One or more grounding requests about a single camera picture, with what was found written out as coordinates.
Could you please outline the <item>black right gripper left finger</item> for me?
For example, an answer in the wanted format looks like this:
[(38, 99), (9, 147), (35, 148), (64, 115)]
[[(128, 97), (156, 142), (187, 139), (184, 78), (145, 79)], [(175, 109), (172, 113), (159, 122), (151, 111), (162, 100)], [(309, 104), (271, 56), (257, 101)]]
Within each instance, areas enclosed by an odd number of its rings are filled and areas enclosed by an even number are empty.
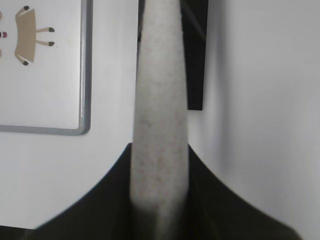
[(2, 240), (156, 240), (153, 217), (130, 196), (132, 144), (81, 199), (34, 229), (0, 227)]

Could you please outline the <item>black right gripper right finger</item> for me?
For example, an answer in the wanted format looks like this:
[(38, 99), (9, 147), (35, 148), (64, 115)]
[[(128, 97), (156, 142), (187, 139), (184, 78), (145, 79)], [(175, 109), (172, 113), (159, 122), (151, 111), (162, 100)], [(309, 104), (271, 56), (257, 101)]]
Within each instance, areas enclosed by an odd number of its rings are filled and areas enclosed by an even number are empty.
[(290, 226), (229, 189), (188, 147), (188, 177), (170, 240), (300, 240)]

